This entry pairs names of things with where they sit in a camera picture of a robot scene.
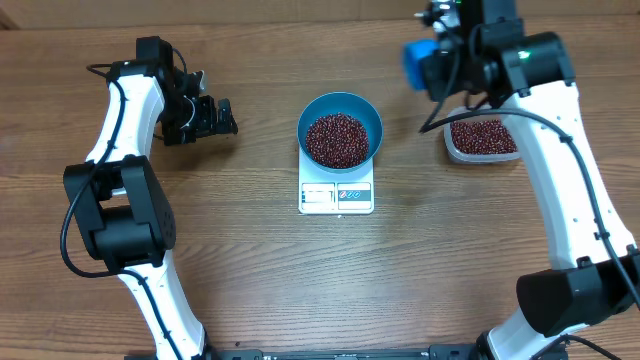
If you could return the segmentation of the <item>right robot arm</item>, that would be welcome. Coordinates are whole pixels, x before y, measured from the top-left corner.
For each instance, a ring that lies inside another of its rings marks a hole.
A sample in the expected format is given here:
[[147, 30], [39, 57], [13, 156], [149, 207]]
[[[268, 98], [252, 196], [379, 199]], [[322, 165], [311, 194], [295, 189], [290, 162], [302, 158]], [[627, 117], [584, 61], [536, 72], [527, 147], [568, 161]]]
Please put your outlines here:
[[435, 38], [405, 48], [412, 86], [437, 104], [459, 93], [499, 118], [535, 192], [550, 268], [519, 278], [518, 307], [467, 349], [471, 359], [562, 359], [566, 343], [639, 302], [639, 249], [615, 211], [585, 134], [575, 71], [561, 38], [527, 34], [512, 1], [432, 1]]

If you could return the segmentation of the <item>blue plastic measuring scoop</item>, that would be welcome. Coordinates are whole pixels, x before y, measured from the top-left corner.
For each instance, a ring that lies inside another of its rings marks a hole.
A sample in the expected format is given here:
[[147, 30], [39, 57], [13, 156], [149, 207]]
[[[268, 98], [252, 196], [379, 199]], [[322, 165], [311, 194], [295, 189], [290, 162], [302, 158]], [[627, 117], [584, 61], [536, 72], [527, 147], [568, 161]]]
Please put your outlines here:
[[421, 62], [439, 49], [435, 40], [423, 39], [406, 43], [403, 47], [403, 66], [409, 84], [416, 91], [427, 90]]

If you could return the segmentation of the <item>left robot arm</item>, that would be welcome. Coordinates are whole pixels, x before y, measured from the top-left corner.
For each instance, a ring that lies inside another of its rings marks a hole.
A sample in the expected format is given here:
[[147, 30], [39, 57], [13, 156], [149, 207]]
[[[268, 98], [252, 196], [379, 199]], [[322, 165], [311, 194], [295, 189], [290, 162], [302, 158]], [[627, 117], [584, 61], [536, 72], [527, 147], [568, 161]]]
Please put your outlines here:
[[181, 53], [158, 36], [137, 39], [132, 60], [87, 69], [105, 79], [109, 106], [94, 148], [63, 174], [63, 262], [90, 277], [68, 253], [75, 223], [89, 256], [105, 265], [99, 277], [116, 277], [129, 289], [154, 339], [154, 358], [214, 359], [176, 271], [176, 221], [149, 157], [155, 139], [173, 146], [236, 134], [230, 102], [207, 95], [205, 73], [188, 71]]

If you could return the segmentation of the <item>white digital kitchen scale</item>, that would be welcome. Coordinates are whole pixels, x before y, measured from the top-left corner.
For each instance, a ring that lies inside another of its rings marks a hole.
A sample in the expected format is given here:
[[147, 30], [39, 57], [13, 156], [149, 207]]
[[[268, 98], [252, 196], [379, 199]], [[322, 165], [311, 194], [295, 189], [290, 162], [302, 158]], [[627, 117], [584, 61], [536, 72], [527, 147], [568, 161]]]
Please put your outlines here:
[[298, 210], [305, 215], [367, 215], [375, 208], [370, 158], [349, 169], [323, 168], [299, 153]]

